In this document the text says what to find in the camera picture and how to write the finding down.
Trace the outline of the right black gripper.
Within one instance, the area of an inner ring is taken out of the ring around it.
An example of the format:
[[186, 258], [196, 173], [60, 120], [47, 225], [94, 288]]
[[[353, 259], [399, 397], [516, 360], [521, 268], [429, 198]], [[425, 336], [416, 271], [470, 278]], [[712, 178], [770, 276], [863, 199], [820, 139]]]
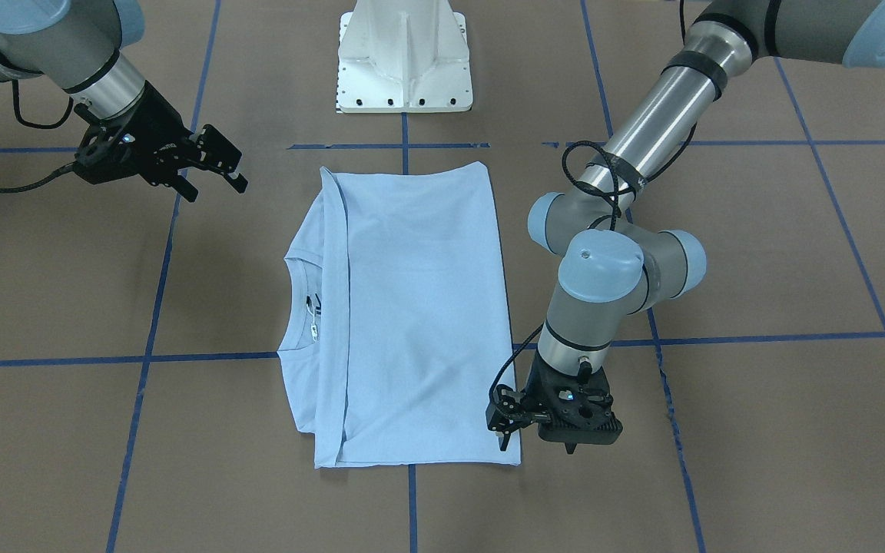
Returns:
[[199, 196], [197, 188], [181, 174], [190, 167], [221, 176], [239, 194], [248, 188], [248, 179], [240, 171], [239, 148], [211, 124], [204, 124], [193, 137], [181, 115], [149, 81], [123, 113], [99, 119], [96, 124], [137, 131], [138, 176], [150, 185], [170, 185], [187, 203]]

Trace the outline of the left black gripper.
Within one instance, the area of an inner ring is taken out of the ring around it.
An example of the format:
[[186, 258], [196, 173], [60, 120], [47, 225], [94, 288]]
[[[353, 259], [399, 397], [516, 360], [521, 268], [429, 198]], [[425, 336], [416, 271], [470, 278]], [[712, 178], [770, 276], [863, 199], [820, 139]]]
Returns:
[[566, 434], [562, 407], [556, 405], [555, 387], [566, 384], [566, 374], [555, 370], [537, 356], [522, 391], [503, 384], [502, 377], [512, 368], [512, 357], [505, 361], [489, 387], [487, 428], [499, 439], [499, 449], [506, 452], [513, 432], [537, 424], [541, 435]]

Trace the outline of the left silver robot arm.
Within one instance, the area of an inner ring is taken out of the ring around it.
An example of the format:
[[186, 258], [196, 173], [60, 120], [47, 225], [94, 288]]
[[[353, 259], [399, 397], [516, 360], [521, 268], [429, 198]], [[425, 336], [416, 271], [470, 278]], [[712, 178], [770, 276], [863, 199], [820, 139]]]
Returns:
[[495, 378], [487, 428], [506, 451], [517, 431], [577, 445], [611, 445], [622, 424], [612, 412], [605, 358], [632, 314], [698, 286], [708, 262], [695, 236], [651, 232], [625, 211], [666, 171], [691, 140], [728, 81], [766, 57], [846, 68], [885, 68], [885, 1], [713, 1], [685, 29], [628, 122], [583, 172], [563, 174], [572, 189], [548, 193], [528, 214], [532, 240], [561, 258], [527, 382], [516, 391]]

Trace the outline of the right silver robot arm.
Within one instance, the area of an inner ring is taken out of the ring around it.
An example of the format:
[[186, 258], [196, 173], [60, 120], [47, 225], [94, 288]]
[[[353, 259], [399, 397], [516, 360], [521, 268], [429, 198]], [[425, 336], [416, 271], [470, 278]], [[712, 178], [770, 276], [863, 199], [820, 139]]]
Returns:
[[217, 173], [238, 193], [241, 151], [214, 126], [193, 131], [123, 50], [143, 38], [137, 1], [0, 1], [0, 83], [18, 97], [23, 78], [45, 76], [69, 98], [64, 117], [88, 123], [75, 158], [50, 174], [91, 184], [138, 176], [187, 202], [184, 171]]

